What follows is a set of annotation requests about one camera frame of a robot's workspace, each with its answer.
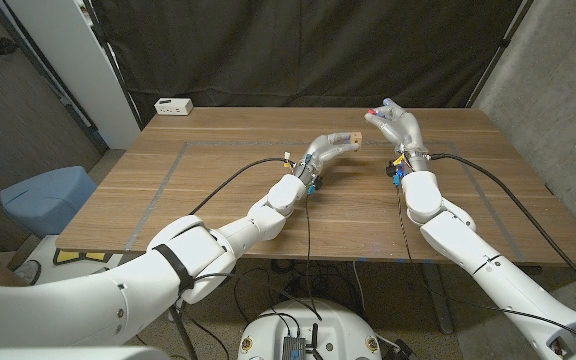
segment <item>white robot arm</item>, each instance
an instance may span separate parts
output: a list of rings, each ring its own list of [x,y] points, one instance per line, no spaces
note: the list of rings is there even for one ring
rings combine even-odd
[[[219,229],[185,216],[162,229],[146,254],[112,270],[27,288],[0,287],[0,348],[123,344],[179,297],[188,303],[203,299],[224,278],[194,279],[231,272],[255,243],[275,238],[323,163],[358,150],[360,141],[356,133],[318,137],[297,165],[298,177],[285,175],[247,216]]]
[[[392,100],[369,111],[375,124],[397,151],[408,159],[413,172],[402,179],[407,214],[419,225],[426,241],[466,270],[501,309],[536,315],[576,331],[576,312],[561,304],[524,272],[477,235],[472,218],[441,197],[435,175],[428,171],[427,150],[414,115]],[[576,336],[543,320],[506,313],[543,359],[576,359]]]

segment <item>wooden table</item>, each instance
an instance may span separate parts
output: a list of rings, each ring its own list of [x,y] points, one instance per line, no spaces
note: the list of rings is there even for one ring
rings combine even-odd
[[[548,191],[488,117],[474,109],[412,109],[431,153],[450,152],[482,165],[504,181],[576,262],[576,220]],[[393,146],[363,119],[365,109],[196,108],[187,117],[155,116],[59,236],[73,251],[141,253],[150,239],[186,215],[242,166],[284,151],[300,159],[318,135],[361,131],[361,151],[326,164],[324,186],[308,200],[313,259],[407,261],[397,198],[385,167]],[[453,160],[431,163],[445,198],[468,211],[478,233],[510,260],[563,261],[492,181]],[[246,214],[289,169],[253,167],[197,215],[218,228]],[[417,262],[448,262],[405,218]],[[273,241],[247,257],[306,257],[303,200]]]

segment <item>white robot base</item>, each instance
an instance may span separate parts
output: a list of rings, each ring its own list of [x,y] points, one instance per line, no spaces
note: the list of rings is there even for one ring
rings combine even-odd
[[[310,299],[301,301],[310,305]],[[375,332],[361,317],[331,301],[314,299],[314,304],[321,321],[312,311],[293,300],[274,306],[277,313],[294,318],[282,316],[288,327],[280,316],[268,315],[274,313],[271,309],[263,312],[244,330],[237,358],[381,359]]]

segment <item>power strip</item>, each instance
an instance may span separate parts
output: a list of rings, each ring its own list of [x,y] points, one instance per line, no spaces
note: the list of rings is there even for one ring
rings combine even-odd
[[[159,115],[188,115],[192,111],[190,99],[161,98],[157,100],[155,109]]]

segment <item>black curtain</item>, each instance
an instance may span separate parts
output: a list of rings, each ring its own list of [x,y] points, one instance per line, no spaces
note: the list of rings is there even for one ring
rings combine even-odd
[[[142,118],[195,106],[463,107],[521,0],[93,0]]]

